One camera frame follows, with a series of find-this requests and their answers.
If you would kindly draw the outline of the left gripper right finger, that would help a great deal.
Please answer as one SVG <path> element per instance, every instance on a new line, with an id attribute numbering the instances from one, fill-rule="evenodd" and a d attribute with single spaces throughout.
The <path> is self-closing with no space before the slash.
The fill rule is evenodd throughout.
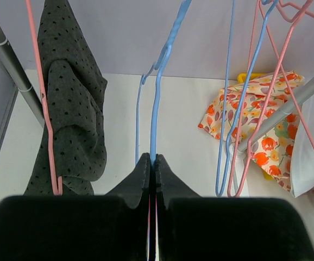
<path id="1" fill-rule="evenodd" d="M 161 260 L 314 260 L 304 223 L 279 198 L 201 197 L 155 161 Z"/>

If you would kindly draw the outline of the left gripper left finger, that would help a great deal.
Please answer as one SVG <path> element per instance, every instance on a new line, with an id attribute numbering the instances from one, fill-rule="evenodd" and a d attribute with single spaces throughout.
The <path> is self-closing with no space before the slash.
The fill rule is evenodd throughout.
<path id="1" fill-rule="evenodd" d="M 0 201 L 0 260 L 148 260 L 150 157 L 105 195 Z"/>

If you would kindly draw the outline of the orange floral skirt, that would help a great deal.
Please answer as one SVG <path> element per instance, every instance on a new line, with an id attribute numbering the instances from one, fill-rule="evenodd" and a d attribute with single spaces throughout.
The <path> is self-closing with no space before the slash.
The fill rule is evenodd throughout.
<path id="1" fill-rule="evenodd" d="M 305 82 L 305 78 L 294 71 L 278 74 L 269 101 L 266 102 L 266 93 L 272 77 L 271 74 L 266 74 L 249 81 L 244 98 L 242 127 L 234 129 L 230 138 L 231 143 L 235 142 L 237 134 L 240 135 L 240 140 L 251 136 L 259 117 L 262 116 L 264 120 L 271 117 L 290 99 L 290 90 L 304 85 Z M 220 89 L 198 127 L 217 140 L 226 139 L 234 124 L 243 86 L 236 84 Z M 300 117 L 297 111 L 294 111 L 264 134 L 252 147 L 252 161 L 287 191 L 291 190 L 290 166 L 299 121 Z"/>

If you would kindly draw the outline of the dark grey dotted skirt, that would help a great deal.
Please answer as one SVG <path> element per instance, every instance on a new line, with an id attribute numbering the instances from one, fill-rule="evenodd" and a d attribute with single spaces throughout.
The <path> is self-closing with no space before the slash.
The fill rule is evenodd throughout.
<path id="1" fill-rule="evenodd" d="M 104 173 L 107 86 L 68 1 L 45 1 L 37 36 L 56 174 L 65 195 L 91 195 Z"/>

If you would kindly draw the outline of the blue wire hanger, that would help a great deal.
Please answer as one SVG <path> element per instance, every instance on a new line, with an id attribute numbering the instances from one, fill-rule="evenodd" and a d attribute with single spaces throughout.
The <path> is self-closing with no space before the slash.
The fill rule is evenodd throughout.
<path id="1" fill-rule="evenodd" d="M 152 107 L 151 114 L 151 123 L 150 123 L 150 142 L 149 142 L 149 155 L 151 162 L 156 161 L 156 145 L 157 145 L 157 124 L 158 124 L 158 112 L 159 104 L 161 97 L 161 79 L 163 72 L 166 68 L 168 60 L 170 58 L 173 44 L 177 37 L 178 31 L 181 27 L 181 24 L 186 16 L 186 13 L 191 5 L 191 0 L 182 1 L 179 7 L 177 16 L 174 20 L 173 26 L 170 30 L 168 38 L 163 45 L 160 55 L 156 62 L 152 64 L 149 71 L 146 74 L 143 74 L 140 79 L 137 99 L 136 99 L 136 116 L 135 116 L 135 163 L 138 163 L 140 154 L 139 154 L 139 141 L 140 141 L 140 98 L 142 87 L 145 85 L 147 78 L 151 75 L 153 71 L 157 72 L 155 79 L 155 95 L 154 102 Z"/>
<path id="2" fill-rule="evenodd" d="M 271 6 L 269 7 L 267 13 L 263 16 L 263 23 L 262 23 L 262 28 L 261 32 L 259 35 L 258 43 L 255 48 L 255 52 L 252 57 L 249 57 L 248 60 L 248 70 L 247 70 L 247 77 L 244 82 L 244 86 L 241 92 L 241 96 L 239 99 L 239 106 L 241 107 L 244 105 L 244 98 L 246 96 L 246 90 L 247 86 L 249 83 L 249 77 L 252 74 L 254 65 L 256 63 L 263 39 L 264 39 L 264 34 L 265 34 L 265 29 L 266 25 L 269 19 L 269 16 L 273 9 L 276 7 L 278 4 L 278 0 L 274 1 L 257 1 L 256 6 L 259 7 L 260 5 L 267 5 L 270 4 Z M 233 27 L 230 26 L 230 32 L 229 32 L 229 43 L 228 43 L 228 54 L 227 54 L 227 66 L 226 66 L 226 73 L 225 73 L 225 86 L 224 86 L 224 102 L 223 102 L 223 112 L 222 112 L 222 126 L 221 126 L 221 135 L 220 135 L 220 142 L 219 142 L 219 154 L 218 154 L 218 164 L 217 164 L 217 171 L 216 171 L 216 182 L 215 182 L 215 194 L 217 197 L 221 197 L 224 194 L 225 190 L 225 185 L 227 181 L 227 176 L 228 176 L 228 170 L 229 170 L 229 163 L 233 161 L 233 157 L 231 156 L 231 149 L 230 149 L 230 142 L 231 142 L 231 135 L 235 129 L 235 127 L 238 124 L 238 121 L 241 119 L 240 117 L 240 110 L 238 109 L 235 114 L 234 114 L 234 121 L 233 125 L 230 128 L 229 133 L 226 136 L 226 139 L 224 138 L 224 123 L 225 123 L 225 114 L 227 112 L 226 106 L 227 106 L 227 94 L 228 94 L 228 74 L 229 74 L 229 69 L 230 69 L 230 55 L 231 55 L 231 42 L 232 42 L 232 34 L 233 34 Z M 223 171 L 223 179 L 222 181 L 219 180 L 220 178 L 220 164 L 222 162 L 222 152 L 225 152 L 225 164 L 224 164 L 224 171 Z"/>

